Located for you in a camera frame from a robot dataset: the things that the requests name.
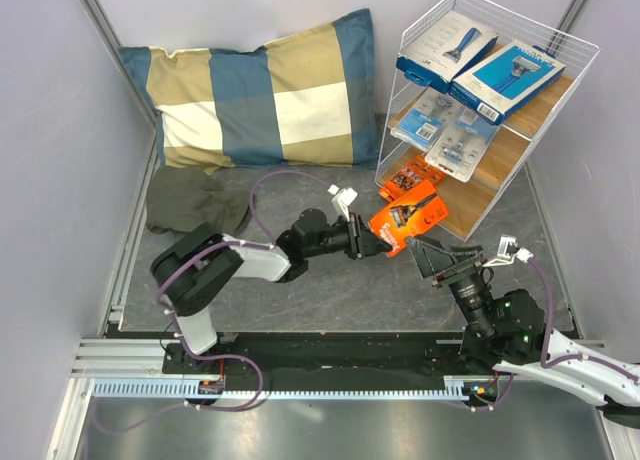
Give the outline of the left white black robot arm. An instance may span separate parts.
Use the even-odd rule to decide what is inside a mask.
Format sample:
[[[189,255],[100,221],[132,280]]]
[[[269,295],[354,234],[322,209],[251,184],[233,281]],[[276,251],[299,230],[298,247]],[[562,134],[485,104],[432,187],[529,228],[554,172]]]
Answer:
[[[159,301],[176,321],[185,362],[208,373],[220,358],[209,305],[231,280],[288,283],[308,270],[313,257],[343,253],[359,260],[391,251],[358,214],[340,215],[330,224],[322,211],[307,209],[273,244],[241,240],[203,223],[156,257],[150,272]]]

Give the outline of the clear blister razor pack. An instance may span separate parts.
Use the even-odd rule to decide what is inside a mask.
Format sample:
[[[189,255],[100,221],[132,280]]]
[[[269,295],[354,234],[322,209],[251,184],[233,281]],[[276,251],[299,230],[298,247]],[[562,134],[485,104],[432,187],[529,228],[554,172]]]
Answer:
[[[460,182],[468,182],[488,150],[499,127],[474,110],[463,107],[442,131],[425,161]]]

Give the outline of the orange Styler razor box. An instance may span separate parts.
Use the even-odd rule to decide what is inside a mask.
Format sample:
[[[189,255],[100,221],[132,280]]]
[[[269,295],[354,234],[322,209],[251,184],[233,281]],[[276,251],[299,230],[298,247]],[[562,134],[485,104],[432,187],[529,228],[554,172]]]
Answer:
[[[378,190],[378,194],[385,201],[392,202],[425,180],[432,185],[437,185],[446,177],[447,175],[444,172],[429,165],[423,155],[417,155],[395,171]]]

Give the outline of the blue Harry's razor box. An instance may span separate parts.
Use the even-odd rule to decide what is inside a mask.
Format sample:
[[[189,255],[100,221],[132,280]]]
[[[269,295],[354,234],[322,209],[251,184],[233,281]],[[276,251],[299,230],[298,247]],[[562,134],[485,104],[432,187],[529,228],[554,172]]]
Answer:
[[[449,95],[493,126],[557,81],[566,65],[514,40],[456,77]]]

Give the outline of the blue beige checkered pillow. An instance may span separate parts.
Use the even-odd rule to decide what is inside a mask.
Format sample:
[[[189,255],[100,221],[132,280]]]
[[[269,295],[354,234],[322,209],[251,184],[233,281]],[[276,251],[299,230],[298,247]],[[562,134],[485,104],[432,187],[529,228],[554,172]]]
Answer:
[[[252,51],[122,47],[170,167],[373,167],[372,16],[360,9]]]

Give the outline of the white Gillette SkinGuard pack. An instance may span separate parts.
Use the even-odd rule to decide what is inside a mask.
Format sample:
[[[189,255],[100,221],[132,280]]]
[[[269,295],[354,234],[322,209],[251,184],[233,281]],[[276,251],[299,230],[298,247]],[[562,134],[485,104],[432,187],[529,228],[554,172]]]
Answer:
[[[448,94],[426,89],[392,127],[391,135],[428,152],[461,110],[462,105]]]

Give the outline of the olive green cloth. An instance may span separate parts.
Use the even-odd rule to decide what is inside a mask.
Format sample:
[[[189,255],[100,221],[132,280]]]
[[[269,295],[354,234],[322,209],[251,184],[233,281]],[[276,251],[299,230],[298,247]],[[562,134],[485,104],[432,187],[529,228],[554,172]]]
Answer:
[[[226,189],[198,167],[159,167],[146,191],[146,227],[155,234],[189,233],[203,223],[241,232],[251,218],[246,190]]]

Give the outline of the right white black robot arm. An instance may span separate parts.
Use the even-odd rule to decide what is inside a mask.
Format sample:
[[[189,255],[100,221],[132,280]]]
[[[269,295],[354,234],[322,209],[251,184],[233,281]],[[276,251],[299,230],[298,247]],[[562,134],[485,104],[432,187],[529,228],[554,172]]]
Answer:
[[[553,325],[553,308],[540,308],[525,289],[494,298],[485,271],[533,254],[513,236],[501,237],[487,260],[479,246],[452,247],[426,236],[406,241],[423,278],[450,290],[467,325],[458,361],[467,372],[490,368],[522,375],[570,393],[600,410],[611,422],[639,426],[639,367],[613,359],[569,338]]]

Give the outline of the white blue razor box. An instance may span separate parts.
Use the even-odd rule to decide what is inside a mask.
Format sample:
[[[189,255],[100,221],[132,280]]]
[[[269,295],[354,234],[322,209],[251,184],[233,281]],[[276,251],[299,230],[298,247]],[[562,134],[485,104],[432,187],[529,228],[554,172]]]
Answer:
[[[396,68],[416,85],[447,93],[453,80],[476,65],[498,37],[498,31],[450,11],[400,50]]]

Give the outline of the orange Gillette Fusion box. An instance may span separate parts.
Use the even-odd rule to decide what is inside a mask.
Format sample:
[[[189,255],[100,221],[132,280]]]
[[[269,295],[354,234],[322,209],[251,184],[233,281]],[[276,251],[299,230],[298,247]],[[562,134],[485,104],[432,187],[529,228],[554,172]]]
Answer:
[[[427,180],[376,213],[368,222],[369,229],[391,246],[385,255],[398,255],[410,237],[426,233],[449,215],[448,208],[436,188]]]

